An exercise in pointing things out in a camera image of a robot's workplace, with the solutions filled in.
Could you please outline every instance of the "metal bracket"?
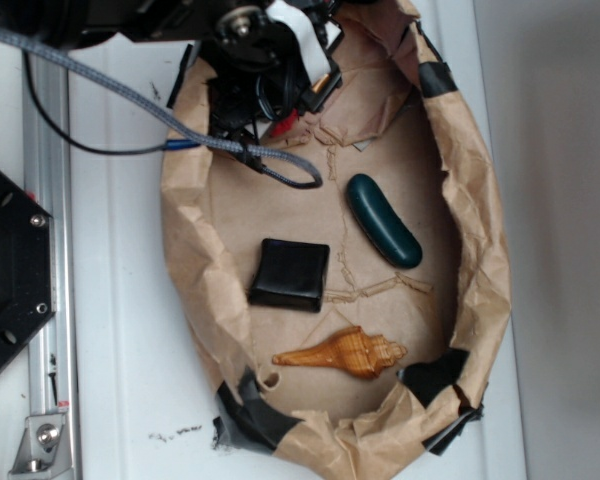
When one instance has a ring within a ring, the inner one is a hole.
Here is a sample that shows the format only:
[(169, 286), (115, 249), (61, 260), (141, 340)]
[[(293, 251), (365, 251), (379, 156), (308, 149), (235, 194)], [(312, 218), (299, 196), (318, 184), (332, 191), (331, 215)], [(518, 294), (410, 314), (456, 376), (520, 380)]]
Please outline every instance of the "metal bracket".
[(27, 417), (9, 480), (51, 480), (71, 468), (65, 414)]
[(53, 315), (51, 216), (0, 172), (0, 372)]

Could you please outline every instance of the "white wall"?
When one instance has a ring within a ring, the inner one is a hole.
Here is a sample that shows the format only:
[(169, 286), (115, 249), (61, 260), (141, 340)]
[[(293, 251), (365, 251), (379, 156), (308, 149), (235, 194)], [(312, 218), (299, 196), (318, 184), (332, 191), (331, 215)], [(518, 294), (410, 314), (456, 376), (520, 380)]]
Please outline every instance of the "white wall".
[(600, 478), (600, 0), (475, 0), (529, 478)]

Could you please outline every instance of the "seashell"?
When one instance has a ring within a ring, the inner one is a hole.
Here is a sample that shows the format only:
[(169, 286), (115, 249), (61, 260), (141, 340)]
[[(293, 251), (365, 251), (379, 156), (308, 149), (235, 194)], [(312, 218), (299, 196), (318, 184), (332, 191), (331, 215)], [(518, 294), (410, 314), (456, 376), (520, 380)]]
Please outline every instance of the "seashell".
[(370, 337), (357, 326), (340, 330), (314, 347), (274, 355), (272, 361), (275, 365), (339, 368), (372, 379), (406, 354), (402, 345), (382, 335)]

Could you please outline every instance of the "crumpled brown paper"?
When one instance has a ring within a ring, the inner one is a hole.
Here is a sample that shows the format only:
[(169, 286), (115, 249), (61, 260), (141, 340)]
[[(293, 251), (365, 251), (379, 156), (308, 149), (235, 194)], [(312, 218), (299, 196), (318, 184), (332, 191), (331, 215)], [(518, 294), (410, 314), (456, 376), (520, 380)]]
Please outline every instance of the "crumpled brown paper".
[[(303, 420), (274, 454), (328, 479), (391, 478), (458, 418), (460, 396), (477, 408), (509, 315), (499, 193), (471, 112), (458, 92), (403, 107), (420, 86), (418, 65), (437, 61), (417, 15), (404, 0), (345, 5), (339, 21), (347, 37), (336, 53), (344, 87), (324, 112), (268, 140), (316, 164), (321, 189), (291, 190), (204, 147), (164, 159), (167, 265), (213, 391), (226, 382), (237, 396), (245, 367), (255, 371), (263, 398)], [(176, 104), (178, 118), (198, 131), (208, 129), (213, 76), (198, 61)], [(367, 139), (363, 152), (351, 145)], [(397, 272), (356, 224), (343, 191), (360, 172), (419, 239), (418, 268)], [(319, 314), (247, 304), (267, 237), (331, 246)], [(351, 324), (400, 341), (408, 355), (372, 382), (270, 362)], [(425, 408), (395, 372), (435, 360), (445, 345), (470, 352), (461, 393), (449, 386)]]

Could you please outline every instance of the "black square object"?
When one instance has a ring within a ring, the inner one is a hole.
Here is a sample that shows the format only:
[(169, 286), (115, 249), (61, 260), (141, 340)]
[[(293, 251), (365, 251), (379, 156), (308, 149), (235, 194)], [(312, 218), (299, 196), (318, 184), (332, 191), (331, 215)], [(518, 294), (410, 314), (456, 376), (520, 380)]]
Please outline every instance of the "black square object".
[(329, 246), (265, 238), (249, 303), (319, 312)]

